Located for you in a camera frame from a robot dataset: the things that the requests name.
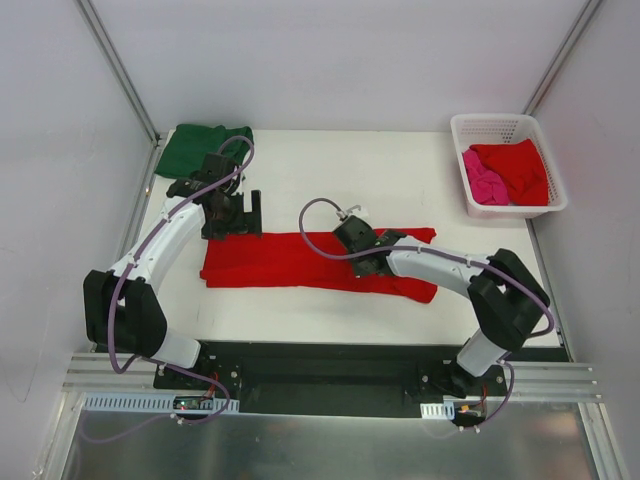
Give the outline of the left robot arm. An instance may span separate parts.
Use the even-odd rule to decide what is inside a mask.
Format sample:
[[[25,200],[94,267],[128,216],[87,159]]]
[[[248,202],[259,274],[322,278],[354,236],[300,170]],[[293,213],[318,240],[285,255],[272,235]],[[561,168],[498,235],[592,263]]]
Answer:
[[[177,366],[192,389],[214,376],[205,343],[169,327],[157,292],[169,269],[194,237],[224,241],[261,236],[261,193],[244,201],[243,167],[220,153],[205,155],[201,167],[175,180],[160,213],[134,246],[106,271],[92,270],[83,282],[87,337],[109,355],[130,353],[160,366]]]

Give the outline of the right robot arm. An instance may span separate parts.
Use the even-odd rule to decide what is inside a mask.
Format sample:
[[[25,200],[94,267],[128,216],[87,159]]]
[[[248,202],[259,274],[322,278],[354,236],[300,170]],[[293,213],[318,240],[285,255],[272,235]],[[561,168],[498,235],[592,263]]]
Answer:
[[[550,300],[512,251],[463,255],[438,249],[396,230],[377,234],[361,218],[342,213],[333,235],[354,273],[433,284],[469,300],[478,329],[450,363],[428,375],[440,392],[463,398],[481,388],[497,361],[521,349],[549,313]]]

